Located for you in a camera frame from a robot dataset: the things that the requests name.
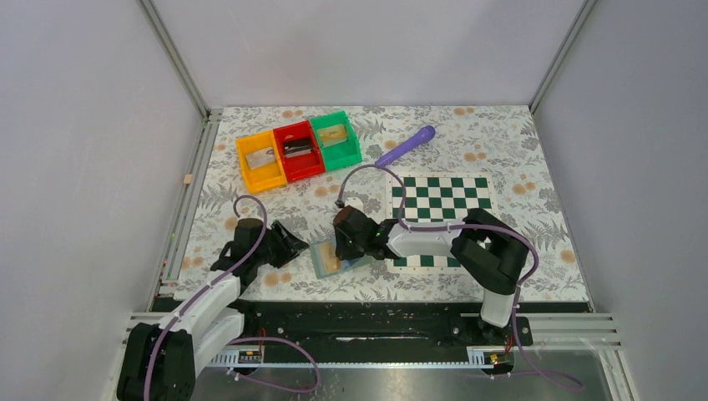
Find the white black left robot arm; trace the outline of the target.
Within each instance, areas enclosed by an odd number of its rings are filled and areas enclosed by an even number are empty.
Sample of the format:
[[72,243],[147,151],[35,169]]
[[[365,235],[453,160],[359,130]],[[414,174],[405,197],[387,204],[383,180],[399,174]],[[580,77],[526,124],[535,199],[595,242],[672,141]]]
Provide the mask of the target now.
[[249,343],[257,318],[231,303],[261,266],[282,267],[308,244],[279,221],[245,218],[222,247],[205,284],[157,323],[139,323],[128,336],[115,395],[119,400],[188,400],[201,371],[232,340]]

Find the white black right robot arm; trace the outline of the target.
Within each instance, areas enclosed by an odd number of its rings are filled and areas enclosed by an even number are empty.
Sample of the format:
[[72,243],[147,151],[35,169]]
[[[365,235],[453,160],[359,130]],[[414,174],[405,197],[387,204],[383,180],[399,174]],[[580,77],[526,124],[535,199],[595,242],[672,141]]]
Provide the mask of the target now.
[[452,258],[483,288],[478,323],[483,340],[499,344],[512,332],[510,321],[527,258],[538,253],[522,235],[484,209],[447,222],[374,221],[345,206],[333,219],[336,257],[401,260],[410,256]]

